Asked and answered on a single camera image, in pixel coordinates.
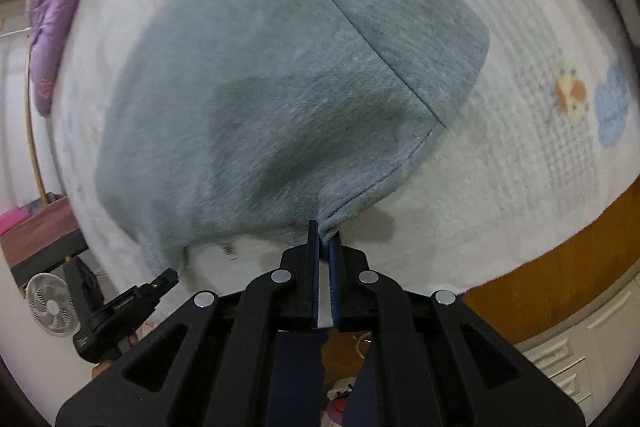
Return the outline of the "white drawer unit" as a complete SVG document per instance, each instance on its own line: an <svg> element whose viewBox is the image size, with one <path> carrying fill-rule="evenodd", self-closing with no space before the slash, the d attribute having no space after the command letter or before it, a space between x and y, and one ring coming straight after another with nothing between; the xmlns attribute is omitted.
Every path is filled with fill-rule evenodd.
<svg viewBox="0 0 640 427"><path fill-rule="evenodd" d="M516 347L592 423L639 356L638 275L625 275L569 319Z"/></svg>

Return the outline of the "grey knit sweater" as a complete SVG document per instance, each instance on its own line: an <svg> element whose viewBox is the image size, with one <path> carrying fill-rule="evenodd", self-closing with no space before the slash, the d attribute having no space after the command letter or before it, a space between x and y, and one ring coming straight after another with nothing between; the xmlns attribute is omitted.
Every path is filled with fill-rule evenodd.
<svg viewBox="0 0 640 427"><path fill-rule="evenodd" d="M328 239L403 184L480 77L464 0L167 0L116 81L96 193L150 269Z"/></svg>

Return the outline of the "white floor fan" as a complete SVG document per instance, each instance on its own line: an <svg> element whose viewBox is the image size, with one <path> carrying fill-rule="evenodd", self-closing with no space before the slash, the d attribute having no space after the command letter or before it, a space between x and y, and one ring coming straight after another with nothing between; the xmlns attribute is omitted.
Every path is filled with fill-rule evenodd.
<svg viewBox="0 0 640 427"><path fill-rule="evenodd" d="M29 311L48 334L66 337L77 332L79 321L68 286L52 273L38 273L26 285Z"/></svg>

